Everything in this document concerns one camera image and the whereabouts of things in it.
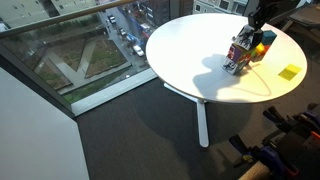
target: glass window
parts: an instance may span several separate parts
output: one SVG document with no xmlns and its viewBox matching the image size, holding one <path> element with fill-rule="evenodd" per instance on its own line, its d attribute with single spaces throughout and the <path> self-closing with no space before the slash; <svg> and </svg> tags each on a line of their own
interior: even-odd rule
<svg viewBox="0 0 320 180">
<path fill-rule="evenodd" d="M 196 5 L 196 11 L 199 11 L 200 12 L 200 9 L 201 9 L 201 6 L 200 5 Z"/>
</svg>

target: dark gray carpet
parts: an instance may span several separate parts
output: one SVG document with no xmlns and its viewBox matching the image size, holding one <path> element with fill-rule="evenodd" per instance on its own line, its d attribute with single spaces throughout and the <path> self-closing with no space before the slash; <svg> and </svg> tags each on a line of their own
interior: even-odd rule
<svg viewBox="0 0 320 180">
<path fill-rule="evenodd" d="M 291 33 L 308 57 L 305 80 L 289 94 L 256 104 L 206 104 L 210 146 L 199 146 L 196 105 L 152 80 L 79 117 L 77 122 L 91 180 L 231 180 L 248 165 L 233 168 L 240 154 L 228 138 L 248 146 L 276 130 L 262 111 L 271 105 L 285 115 L 320 102 L 319 45 Z"/>
</svg>

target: table leg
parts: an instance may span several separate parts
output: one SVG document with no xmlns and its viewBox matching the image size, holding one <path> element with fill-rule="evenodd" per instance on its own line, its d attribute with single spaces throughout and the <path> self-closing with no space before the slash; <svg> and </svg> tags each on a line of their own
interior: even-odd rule
<svg viewBox="0 0 320 180">
<path fill-rule="evenodd" d="M 207 118 L 206 118 L 206 109 L 205 109 L 205 101 L 184 94 L 170 85 L 164 83 L 164 87 L 170 89 L 171 91 L 184 96 L 185 98 L 197 103 L 197 114 L 198 114 L 198 130 L 199 130 L 199 142 L 202 147 L 209 146 L 209 137 L 208 137 L 208 127 L 207 127 Z"/>
</svg>

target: white round table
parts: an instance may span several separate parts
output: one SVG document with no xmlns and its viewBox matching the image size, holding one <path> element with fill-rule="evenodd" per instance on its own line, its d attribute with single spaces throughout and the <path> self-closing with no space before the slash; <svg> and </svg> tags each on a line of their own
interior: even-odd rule
<svg viewBox="0 0 320 180">
<path fill-rule="evenodd" d="M 247 17 L 230 14 L 196 14 L 172 20 L 149 38 L 146 56 L 150 67 L 166 87 L 197 102 L 200 144 L 209 144 L 204 102 L 255 103 L 271 100 L 296 88 L 307 72 L 299 45 L 279 29 L 265 24 L 277 37 L 262 61 L 235 75 L 222 66 L 232 37 Z M 301 70 L 291 80 L 279 76 L 289 64 Z"/>
</svg>

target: yellow block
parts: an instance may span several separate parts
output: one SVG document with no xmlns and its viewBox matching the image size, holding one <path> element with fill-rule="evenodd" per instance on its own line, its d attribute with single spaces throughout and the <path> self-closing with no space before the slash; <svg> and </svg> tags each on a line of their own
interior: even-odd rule
<svg viewBox="0 0 320 180">
<path fill-rule="evenodd" d="M 300 70 L 301 70 L 300 67 L 295 66 L 293 64 L 289 64 L 286 68 L 284 68 L 284 70 L 282 70 L 279 73 L 279 76 L 290 81 L 292 78 L 294 78 L 299 73 Z"/>
</svg>

